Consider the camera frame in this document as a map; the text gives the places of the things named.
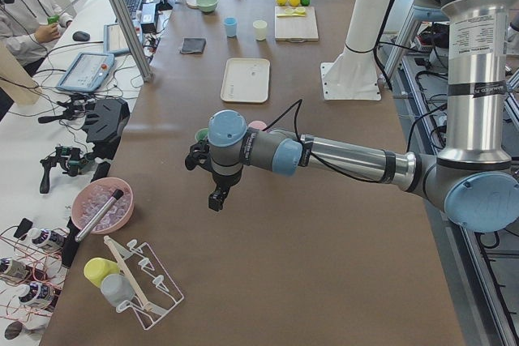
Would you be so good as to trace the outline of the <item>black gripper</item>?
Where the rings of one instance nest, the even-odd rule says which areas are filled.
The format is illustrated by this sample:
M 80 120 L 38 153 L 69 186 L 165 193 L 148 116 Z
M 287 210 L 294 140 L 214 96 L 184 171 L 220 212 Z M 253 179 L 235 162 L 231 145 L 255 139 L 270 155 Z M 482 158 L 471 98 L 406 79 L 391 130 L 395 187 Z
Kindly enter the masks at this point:
M 230 192 L 232 186 L 239 183 L 242 177 L 241 164 L 224 166 L 216 162 L 207 140 L 198 141 L 190 146 L 185 158 L 185 166 L 189 171 L 200 167 L 212 174 L 216 189 L 208 196 L 208 206 L 214 211 L 223 209 L 226 195 Z

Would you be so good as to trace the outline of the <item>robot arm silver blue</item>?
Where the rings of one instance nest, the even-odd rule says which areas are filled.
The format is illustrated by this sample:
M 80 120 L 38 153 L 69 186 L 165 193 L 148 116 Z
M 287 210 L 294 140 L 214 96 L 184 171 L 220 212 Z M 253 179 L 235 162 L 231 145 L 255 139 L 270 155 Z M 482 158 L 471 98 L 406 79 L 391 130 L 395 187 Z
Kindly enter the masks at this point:
M 449 22 L 447 135 L 438 154 L 398 154 L 274 125 L 258 130 L 240 113 L 222 110 L 185 159 L 188 169 L 212 174 L 216 188 L 209 207 L 223 208 L 244 166 L 285 176 L 315 166 L 361 182 L 396 185 L 477 233 L 507 227 L 518 217 L 518 183 L 502 148 L 508 13 L 516 1 L 414 0 L 411 14 L 418 20 Z

